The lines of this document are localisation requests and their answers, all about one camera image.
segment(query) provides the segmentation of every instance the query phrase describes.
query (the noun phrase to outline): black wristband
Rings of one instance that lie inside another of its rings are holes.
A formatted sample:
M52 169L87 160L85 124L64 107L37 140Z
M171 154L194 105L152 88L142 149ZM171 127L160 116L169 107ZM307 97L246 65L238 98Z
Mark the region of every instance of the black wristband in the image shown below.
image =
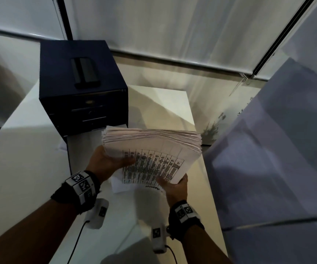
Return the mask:
M92 209L100 192L100 182L94 173L84 171L68 178L51 196L61 204L73 204L77 214Z
M171 238L182 241L187 230L193 225L197 225L204 230L204 225L202 225L198 216L186 200L174 204L168 217L169 227L167 231Z

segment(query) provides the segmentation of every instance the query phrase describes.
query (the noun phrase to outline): cable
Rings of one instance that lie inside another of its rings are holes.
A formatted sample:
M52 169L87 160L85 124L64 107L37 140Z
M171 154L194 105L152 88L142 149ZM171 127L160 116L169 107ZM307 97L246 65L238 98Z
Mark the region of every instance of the cable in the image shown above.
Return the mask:
M170 249L170 251L171 251L171 252L172 252L172 254L173 254L174 261L176 262L176 264L178 264L178 263L177 263L176 256L174 255L172 248L170 248L168 245L165 245L165 247Z
M76 242L75 242L75 246L74 246L74 248L73 248L73 251L72 251L72 253L71 253L71 255L70 255L70 258L69 258L67 264L69 264L70 259L72 258L73 253L74 253L74 250L75 250L75 248L76 248L76 245L77 245L77 243L78 243L78 241L79 241L79 237L80 237L80 235L81 235L81 232L83 231L83 228L84 228L85 224L88 223L88 222L90 222L90 221L87 220L86 222L84 222L84 224L83 224L83 226L82 226L82 228L81 228L81 230L80 230L80 233L79 233L79 235L78 235L78 239L77 239Z

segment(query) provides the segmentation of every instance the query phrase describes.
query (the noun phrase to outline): stack of paper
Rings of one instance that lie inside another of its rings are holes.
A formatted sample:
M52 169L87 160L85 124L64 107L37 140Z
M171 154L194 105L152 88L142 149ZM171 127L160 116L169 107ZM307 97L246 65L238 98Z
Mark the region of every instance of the stack of paper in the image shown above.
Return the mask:
M122 184L136 184L158 190L161 188L155 177L161 176L171 183L178 183L201 155L201 136L190 131L108 126L102 133L102 142L111 157L136 158L134 165L115 174Z

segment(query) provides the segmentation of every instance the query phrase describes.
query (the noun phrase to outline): forearm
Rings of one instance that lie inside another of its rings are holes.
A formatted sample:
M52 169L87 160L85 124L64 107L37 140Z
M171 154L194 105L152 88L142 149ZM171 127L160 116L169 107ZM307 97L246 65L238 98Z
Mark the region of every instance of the forearm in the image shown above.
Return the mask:
M76 216L72 204L49 200L0 236L0 263L49 263Z
M199 226L193 225L187 230L182 245L188 264L232 264L206 231Z

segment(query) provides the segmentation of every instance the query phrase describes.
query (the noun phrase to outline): dark blue box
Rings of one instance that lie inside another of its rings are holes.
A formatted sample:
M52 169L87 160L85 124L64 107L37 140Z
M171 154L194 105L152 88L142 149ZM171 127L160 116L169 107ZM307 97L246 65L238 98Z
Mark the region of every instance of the dark blue box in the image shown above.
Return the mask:
M42 41L39 99L63 138L128 126L128 87L105 41Z

